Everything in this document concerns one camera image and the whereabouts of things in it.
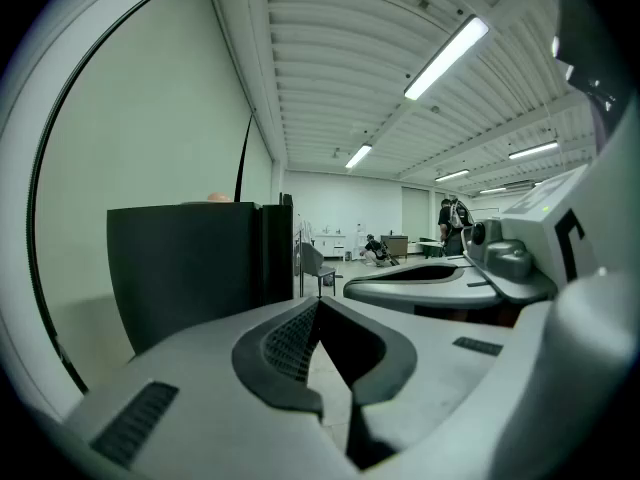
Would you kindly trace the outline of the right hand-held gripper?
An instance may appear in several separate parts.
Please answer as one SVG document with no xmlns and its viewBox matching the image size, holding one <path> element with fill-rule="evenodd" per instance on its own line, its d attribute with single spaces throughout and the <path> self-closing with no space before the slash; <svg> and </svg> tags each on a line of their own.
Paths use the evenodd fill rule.
<svg viewBox="0 0 640 480">
<path fill-rule="evenodd" d="M 464 255 L 481 274 L 451 262 L 400 266 L 351 279 L 343 296 L 409 314 L 487 309 L 501 296 L 511 303 L 553 299 L 597 270 L 586 225 L 570 200 L 586 171 L 583 165 L 547 179 L 498 216 L 474 224 Z"/>
</svg>

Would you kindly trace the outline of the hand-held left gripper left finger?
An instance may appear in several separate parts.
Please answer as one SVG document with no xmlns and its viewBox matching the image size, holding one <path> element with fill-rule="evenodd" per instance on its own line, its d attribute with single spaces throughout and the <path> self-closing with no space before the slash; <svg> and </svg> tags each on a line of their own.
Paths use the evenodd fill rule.
<svg viewBox="0 0 640 480">
<path fill-rule="evenodd" d="M 276 409 L 232 367 L 250 329 L 301 305 L 291 300 L 200 324 L 165 339 L 91 390 L 66 418 L 85 443 L 152 381 L 177 388 L 130 466 L 147 479 L 354 479 L 358 469 L 311 413 Z"/>
</svg>

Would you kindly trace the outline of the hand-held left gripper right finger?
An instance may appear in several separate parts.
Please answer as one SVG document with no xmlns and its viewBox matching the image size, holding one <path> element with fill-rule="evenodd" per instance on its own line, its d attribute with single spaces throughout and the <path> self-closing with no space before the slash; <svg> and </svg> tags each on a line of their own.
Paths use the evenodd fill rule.
<svg viewBox="0 0 640 480">
<path fill-rule="evenodd" d="M 340 298 L 341 304 L 405 335 L 417 352 L 416 369 L 390 401 L 363 416 L 374 439 L 401 451 L 426 438 L 468 397 L 496 361 L 454 344 L 460 337 L 504 345 L 510 328 L 411 315 Z"/>
</svg>

